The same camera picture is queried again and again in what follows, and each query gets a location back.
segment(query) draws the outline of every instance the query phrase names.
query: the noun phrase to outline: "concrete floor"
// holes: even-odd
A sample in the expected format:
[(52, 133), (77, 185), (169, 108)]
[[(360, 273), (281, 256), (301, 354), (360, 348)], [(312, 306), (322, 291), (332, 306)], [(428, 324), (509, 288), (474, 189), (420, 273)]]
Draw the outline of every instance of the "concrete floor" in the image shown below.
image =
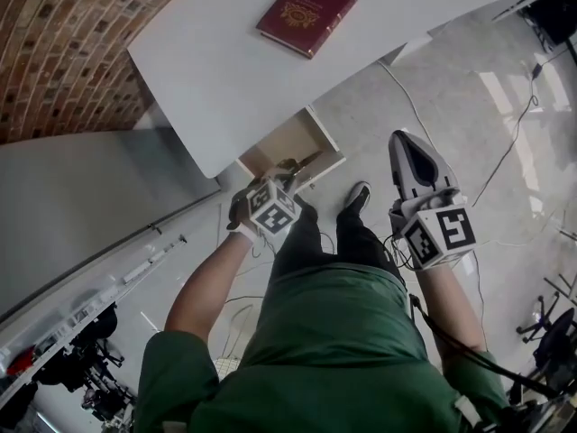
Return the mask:
[[(513, 127), (530, 96), (528, 73), (551, 56), (542, 54), (520, 18), (482, 25), (469, 15), (451, 22), (433, 41), (392, 68), (470, 201), (510, 146)], [(524, 345), (515, 329), (527, 322), (539, 294), (547, 299), (553, 294), (543, 277), (553, 279), (562, 273), (572, 279), (577, 273), (575, 243), (557, 231), (559, 226), (577, 231), (577, 207), (572, 204), (577, 193), (577, 67), (570, 55), (546, 64), (534, 88), (538, 106), (529, 108), (516, 145), (472, 210), (481, 244), (476, 251), (481, 283), (472, 257), (465, 257), (454, 269), (479, 315), (481, 288), (489, 348), (500, 364), (516, 371), (531, 364), (535, 345)], [(390, 233), (387, 213), (397, 197), (389, 168), (390, 133), (406, 127), (425, 137), (407, 97), (383, 67), (373, 64), (319, 98), (314, 107), (347, 158), (313, 189), (304, 191), (303, 197), (319, 211), (321, 230), (335, 239), (334, 219), (343, 198), (354, 182), (367, 180), (373, 192), (362, 218), (386, 237)], [(122, 379), (133, 388), (143, 348), (154, 333), (141, 314), (145, 311), (157, 327), (163, 326), (181, 283), (226, 236), (230, 198), (247, 182), (240, 168), (228, 169), (221, 178), (224, 193), (198, 209), (201, 219), (188, 235), (188, 250), (121, 302), (119, 327), (111, 341), (132, 360), (126, 366), (130, 373)], [(275, 244), (279, 247), (281, 240)], [(330, 252), (325, 237), (323, 244)], [(253, 252), (256, 258), (248, 255), (244, 261), (231, 298), (261, 296), (265, 291), (272, 254), (260, 244)], [(414, 274), (404, 270), (403, 275), (409, 290), (419, 295)], [(249, 305), (231, 325), (235, 314)], [(210, 336), (214, 359), (229, 353), (242, 356), (260, 305), (259, 299), (239, 299), (225, 306)], [(567, 306), (562, 302), (554, 317)], [(430, 332), (422, 321), (418, 325), (437, 363)]]

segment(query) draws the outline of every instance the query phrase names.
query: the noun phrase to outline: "gold emblem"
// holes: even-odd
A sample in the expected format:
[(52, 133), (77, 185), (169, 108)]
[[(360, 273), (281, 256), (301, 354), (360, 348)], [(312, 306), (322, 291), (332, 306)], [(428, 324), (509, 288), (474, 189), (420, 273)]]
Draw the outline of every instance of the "gold emblem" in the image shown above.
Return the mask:
[(306, 29), (309, 25), (313, 25), (319, 16), (304, 6), (286, 3), (280, 17), (286, 18), (286, 23), (291, 27), (302, 26)]

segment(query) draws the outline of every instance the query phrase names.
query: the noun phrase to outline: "red passport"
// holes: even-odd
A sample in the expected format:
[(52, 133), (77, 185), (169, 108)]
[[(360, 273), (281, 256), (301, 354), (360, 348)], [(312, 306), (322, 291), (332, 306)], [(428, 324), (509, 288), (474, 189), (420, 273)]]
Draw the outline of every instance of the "red passport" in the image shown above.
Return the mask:
[(357, 0), (277, 0), (256, 28), (312, 59)]

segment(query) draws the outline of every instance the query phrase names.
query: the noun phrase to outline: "black shoe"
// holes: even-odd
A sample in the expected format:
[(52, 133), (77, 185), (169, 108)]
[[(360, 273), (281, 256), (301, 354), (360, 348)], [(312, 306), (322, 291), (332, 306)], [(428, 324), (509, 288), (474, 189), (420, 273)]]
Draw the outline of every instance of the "black shoe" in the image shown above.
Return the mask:
[(349, 197), (344, 202), (344, 208), (349, 208), (357, 215), (369, 205), (371, 199), (371, 185), (366, 181), (359, 181), (353, 186)]

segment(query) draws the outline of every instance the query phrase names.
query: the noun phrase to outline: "open drawer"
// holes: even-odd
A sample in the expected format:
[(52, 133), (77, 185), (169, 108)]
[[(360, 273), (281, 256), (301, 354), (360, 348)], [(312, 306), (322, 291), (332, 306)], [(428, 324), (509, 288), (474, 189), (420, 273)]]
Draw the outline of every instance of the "open drawer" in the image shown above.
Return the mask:
[(312, 106), (290, 117), (237, 161), (251, 177), (256, 178), (284, 159), (295, 159), (302, 165), (297, 174), (296, 192), (346, 160)]

